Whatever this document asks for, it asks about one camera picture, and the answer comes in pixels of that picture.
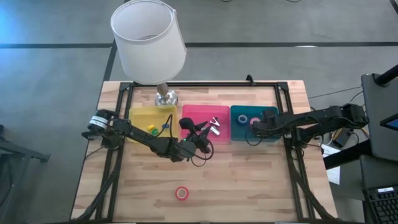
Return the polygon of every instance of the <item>silver lamp base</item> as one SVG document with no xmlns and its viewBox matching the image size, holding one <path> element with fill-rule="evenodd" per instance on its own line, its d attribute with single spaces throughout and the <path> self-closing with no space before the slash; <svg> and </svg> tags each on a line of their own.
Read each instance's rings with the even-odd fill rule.
<svg viewBox="0 0 398 224">
<path fill-rule="evenodd" d="M 169 90 L 169 87 L 163 83 L 157 85 L 157 91 L 155 96 L 155 105 L 177 105 L 178 96 L 173 90 Z"/>
<path fill-rule="evenodd" d="M 155 105 L 177 105 L 178 96 L 173 90 L 169 90 L 166 96 L 162 96 L 160 93 L 156 93 Z"/>
</svg>

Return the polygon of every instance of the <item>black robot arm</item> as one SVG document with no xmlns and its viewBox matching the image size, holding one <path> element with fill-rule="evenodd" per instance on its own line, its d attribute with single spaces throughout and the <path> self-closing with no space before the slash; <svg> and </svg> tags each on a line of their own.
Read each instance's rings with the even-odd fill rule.
<svg viewBox="0 0 398 224">
<path fill-rule="evenodd" d="M 166 123 L 170 120 L 170 128 L 172 125 L 172 115 L 169 116 Z M 133 125 L 128 119 L 119 119 L 115 112 L 108 110 L 98 110 L 91 118 L 88 125 L 88 132 L 81 135 L 87 139 L 92 136 L 102 136 L 101 145 L 108 149 L 116 149 L 119 146 L 119 141 L 126 137 L 135 140 L 157 154 L 159 157 L 168 158 L 172 162 L 179 162 L 184 159 L 190 159 L 193 156 L 199 157 L 195 154 L 196 149 L 199 148 L 203 153 L 210 153 L 212 150 L 208 148 L 209 143 L 207 135 L 210 127 L 206 128 L 200 134 L 196 131 L 201 130 L 206 123 L 195 126 L 190 118 L 183 118 L 180 120 L 180 125 L 183 129 L 189 129 L 190 134 L 187 138 L 178 141 L 177 138 L 153 136 Z"/>
<path fill-rule="evenodd" d="M 292 146 L 296 148 L 305 147 L 314 136 L 324 135 L 339 128 L 359 129 L 368 123 L 369 120 L 361 106 L 346 104 L 301 114 L 275 114 L 272 110 L 265 110 L 261 121 L 253 123 L 251 128 L 259 138 L 288 135 L 291 137 Z M 299 128 L 309 124 L 315 125 Z"/>
</svg>

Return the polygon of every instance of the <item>computer monitor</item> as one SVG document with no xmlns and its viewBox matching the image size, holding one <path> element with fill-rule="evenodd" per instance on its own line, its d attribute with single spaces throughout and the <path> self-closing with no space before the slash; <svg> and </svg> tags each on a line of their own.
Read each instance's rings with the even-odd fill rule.
<svg viewBox="0 0 398 224">
<path fill-rule="evenodd" d="M 398 131 L 398 113 L 380 121 L 380 125 Z"/>
</svg>

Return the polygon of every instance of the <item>desk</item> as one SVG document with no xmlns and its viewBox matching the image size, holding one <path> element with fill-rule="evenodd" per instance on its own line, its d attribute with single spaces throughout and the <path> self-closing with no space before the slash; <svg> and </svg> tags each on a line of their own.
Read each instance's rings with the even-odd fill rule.
<svg viewBox="0 0 398 224">
<path fill-rule="evenodd" d="M 98 108 L 115 110 L 120 82 L 104 82 Z M 303 81 L 288 81 L 294 113 L 310 111 Z M 276 106 L 270 87 L 172 87 L 179 97 L 178 119 L 186 104 Z M 132 108 L 153 106 L 154 87 L 134 87 Z M 87 153 L 99 148 L 89 143 Z M 73 207 L 78 217 L 100 189 L 106 151 L 84 163 Z M 171 163 L 147 147 L 126 141 L 118 184 L 114 222 L 271 222 L 294 221 L 296 214 L 282 140 L 256 147 L 245 142 L 215 144 L 215 155 L 203 167 L 190 162 Z M 312 192 L 336 217 L 325 166 L 319 148 L 305 149 L 305 166 Z M 186 186 L 187 201 L 175 199 Z M 303 210 L 303 194 L 300 193 Z"/>
</svg>

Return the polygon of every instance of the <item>black cable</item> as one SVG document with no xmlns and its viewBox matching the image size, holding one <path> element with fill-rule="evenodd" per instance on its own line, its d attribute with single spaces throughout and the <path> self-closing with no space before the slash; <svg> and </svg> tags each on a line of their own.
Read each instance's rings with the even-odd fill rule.
<svg viewBox="0 0 398 224">
<path fill-rule="evenodd" d="M 370 136 L 366 133 L 366 131 L 365 131 L 363 128 L 361 128 L 361 131 L 363 132 L 363 134 L 364 134 L 368 139 L 370 139 Z"/>
<path fill-rule="evenodd" d="M 165 124 L 167 124 L 167 123 L 169 122 L 170 119 L 171 119 L 171 121 L 173 121 L 173 114 L 170 114 L 170 115 L 169 115 L 169 117 L 167 118 L 167 121 L 166 121 Z M 173 124 L 173 123 L 170 123 L 170 137 L 172 137 L 172 131 L 171 131 L 171 129 L 172 129 L 172 124 Z M 162 132 L 164 131 L 165 128 L 166 128 L 166 127 L 164 126 L 164 127 L 162 128 L 162 130 L 160 131 L 159 134 L 157 134 L 157 135 L 155 135 L 155 136 L 153 136 L 153 137 L 148 138 L 148 140 L 155 139 L 155 138 L 159 137 L 159 136 L 162 134 Z"/>
<path fill-rule="evenodd" d="M 354 97 L 352 97 L 352 99 L 349 101 L 350 103 L 357 97 L 359 96 L 359 94 L 361 94 L 363 91 L 360 91 L 359 93 L 355 94 Z"/>
<path fill-rule="evenodd" d="M 247 130 L 246 133 L 244 134 L 244 140 L 246 140 L 246 143 L 247 143 L 249 146 L 258 146 L 258 145 L 262 142 L 262 138 L 260 138 L 260 141 L 259 141 L 259 142 L 255 143 L 255 144 L 251 144 L 251 143 L 249 142 L 249 140 L 248 140 L 248 132 L 249 132 L 249 130 Z"/>
<path fill-rule="evenodd" d="M 4 195 L 4 198 L 0 201 L 0 208 L 2 207 L 2 205 L 4 204 L 6 199 L 8 198 L 8 195 L 10 194 L 12 186 L 14 185 L 14 183 L 12 183 L 12 180 L 13 180 L 13 178 L 12 178 L 12 169 L 11 169 L 11 164 L 10 164 L 9 158 L 6 158 L 6 163 L 8 165 L 10 187 L 8 188 L 6 194 Z"/>
<path fill-rule="evenodd" d="M 98 152 L 99 150 L 101 150 L 101 149 L 103 149 L 103 148 L 104 148 L 104 147 L 99 147 L 98 149 L 92 151 L 91 153 L 89 153 L 89 154 L 85 157 L 85 159 L 87 159 L 89 156 L 91 156 L 92 154 Z"/>
<path fill-rule="evenodd" d="M 198 155 L 196 155 L 196 154 L 194 154 L 194 156 L 197 157 L 197 158 L 199 158 L 199 159 L 201 159 L 201 160 L 204 160 L 204 161 L 211 159 L 211 158 L 213 157 L 213 155 L 214 155 L 214 146 L 213 146 L 213 143 L 211 143 L 211 141 L 209 141 L 209 144 L 210 144 L 210 146 L 211 146 L 211 154 L 210 154 L 210 157 L 209 157 L 209 158 L 207 158 L 207 157 L 206 157 L 206 158 L 203 158 L 203 157 L 198 156 Z"/>
<path fill-rule="evenodd" d="M 203 166 L 206 164 L 206 162 L 207 162 L 207 158 L 205 159 L 204 163 L 203 163 L 202 165 L 200 165 L 200 166 L 196 165 L 196 164 L 193 162 L 193 158 L 191 158 L 191 162 L 192 162 L 192 164 L 193 164 L 195 167 L 203 167 Z"/>
<path fill-rule="evenodd" d="M 354 123 L 354 122 L 352 122 L 352 121 L 351 121 L 351 120 L 349 120 L 348 118 L 339 118 L 339 119 L 346 120 L 346 121 L 348 121 L 350 124 L 352 124 L 352 125 L 355 125 L 355 126 L 358 126 L 358 124 L 357 124 L 357 123 Z"/>
<path fill-rule="evenodd" d="M 352 132 L 351 134 L 354 134 L 356 136 L 356 144 L 357 145 L 359 143 L 359 136 L 358 134 L 356 134 L 355 132 Z"/>
<path fill-rule="evenodd" d="M 318 120 L 318 119 L 316 119 L 316 117 L 314 117 L 314 116 L 307 116 L 306 118 L 312 118 L 312 119 L 314 119 L 318 124 L 319 124 L 319 126 L 322 128 L 323 126 L 322 126 L 322 124 L 321 124 L 321 122 Z"/>
<path fill-rule="evenodd" d="M 362 88 L 362 87 L 358 86 L 358 87 L 348 88 L 348 89 L 345 89 L 345 90 L 339 90 L 339 91 L 335 91 L 335 92 L 331 92 L 331 93 L 325 93 L 325 94 L 321 94 L 321 95 L 317 95 L 317 96 L 311 96 L 311 97 L 308 97 L 308 99 L 313 99 L 313 98 L 318 98 L 318 97 L 321 97 L 321 96 L 332 95 L 332 94 L 335 94 L 335 93 L 341 93 L 341 92 L 348 91 L 348 90 L 355 90 L 357 88 Z"/>
<path fill-rule="evenodd" d="M 296 152 L 296 155 L 299 155 L 299 154 L 297 153 L 297 149 L 293 149 L 292 151 L 295 151 L 295 152 Z M 304 155 L 305 155 L 304 150 L 303 150 L 302 148 L 300 148 L 300 149 L 298 149 L 298 151 L 300 152 L 301 157 L 304 158 Z"/>
<path fill-rule="evenodd" d="M 318 147 L 318 148 L 322 148 L 321 146 L 317 146 L 317 145 L 314 145 L 314 144 L 310 144 L 310 143 L 305 143 L 306 145 L 308 145 L 308 146 L 315 146 L 315 147 Z"/>
</svg>

